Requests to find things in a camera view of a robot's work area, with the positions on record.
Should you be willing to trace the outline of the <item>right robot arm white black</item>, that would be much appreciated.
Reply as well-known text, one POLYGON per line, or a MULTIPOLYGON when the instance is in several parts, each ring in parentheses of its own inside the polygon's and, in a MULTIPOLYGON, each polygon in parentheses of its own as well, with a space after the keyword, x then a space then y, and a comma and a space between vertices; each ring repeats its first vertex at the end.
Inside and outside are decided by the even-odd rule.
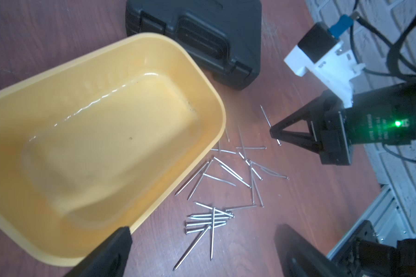
POLYGON ((408 145, 416 140, 416 16, 391 42, 358 12, 343 15, 333 26, 316 23, 286 56, 298 76, 310 72, 325 86, 317 98, 270 127, 273 139, 319 155, 324 165, 349 166, 359 144, 408 145), (340 39, 359 24, 388 47, 387 77, 399 84, 355 93, 352 79, 366 72, 340 39))

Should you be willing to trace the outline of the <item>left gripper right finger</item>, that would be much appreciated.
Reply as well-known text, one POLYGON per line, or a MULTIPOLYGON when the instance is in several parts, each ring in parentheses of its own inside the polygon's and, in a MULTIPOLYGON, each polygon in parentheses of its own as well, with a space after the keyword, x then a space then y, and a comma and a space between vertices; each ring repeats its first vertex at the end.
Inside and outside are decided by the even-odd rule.
POLYGON ((290 225, 276 227, 274 237, 285 277, 345 277, 346 274, 290 225))

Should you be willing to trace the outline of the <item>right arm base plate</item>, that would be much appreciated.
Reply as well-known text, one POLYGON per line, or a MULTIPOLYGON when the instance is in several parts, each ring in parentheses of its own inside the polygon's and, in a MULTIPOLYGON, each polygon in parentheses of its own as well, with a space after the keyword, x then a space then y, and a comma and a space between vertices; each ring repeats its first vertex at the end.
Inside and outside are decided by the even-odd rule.
POLYGON ((381 244, 364 220, 329 260, 346 277, 416 277, 416 239, 400 240, 395 247, 381 244))

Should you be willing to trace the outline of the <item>yellow plastic storage box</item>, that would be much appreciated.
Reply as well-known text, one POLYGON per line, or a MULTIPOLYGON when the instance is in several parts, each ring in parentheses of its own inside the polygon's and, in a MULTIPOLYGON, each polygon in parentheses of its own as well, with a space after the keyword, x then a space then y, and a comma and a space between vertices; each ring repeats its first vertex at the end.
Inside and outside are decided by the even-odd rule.
POLYGON ((134 232, 222 137, 223 101, 178 43, 141 33, 0 91, 0 229, 72 267, 134 232))

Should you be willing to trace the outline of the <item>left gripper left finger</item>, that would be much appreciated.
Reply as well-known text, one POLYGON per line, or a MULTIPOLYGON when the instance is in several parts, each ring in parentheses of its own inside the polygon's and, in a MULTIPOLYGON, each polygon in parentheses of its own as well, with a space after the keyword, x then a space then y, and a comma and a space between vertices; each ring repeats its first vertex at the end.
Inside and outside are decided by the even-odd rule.
POLYGON ((120 227, 65 277, 122 277, 132 245, 129 227, 120 227))

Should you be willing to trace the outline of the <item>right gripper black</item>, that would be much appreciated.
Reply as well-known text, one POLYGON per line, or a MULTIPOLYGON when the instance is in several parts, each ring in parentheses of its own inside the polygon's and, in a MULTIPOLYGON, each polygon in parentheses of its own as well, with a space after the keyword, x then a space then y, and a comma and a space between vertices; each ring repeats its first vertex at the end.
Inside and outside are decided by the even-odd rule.
POLYGON ((408 145, 416 140, 416 84, 398 84, 357 94, 351 108, 325 114, 321 95, 270 128, 273 139, 320 152, 324 165, 348 166, 357 144, 408 145), (282 133, 299 121, 313 123, 307 133, 282 133), (315 141, 322 139, 322 144, 315 141))

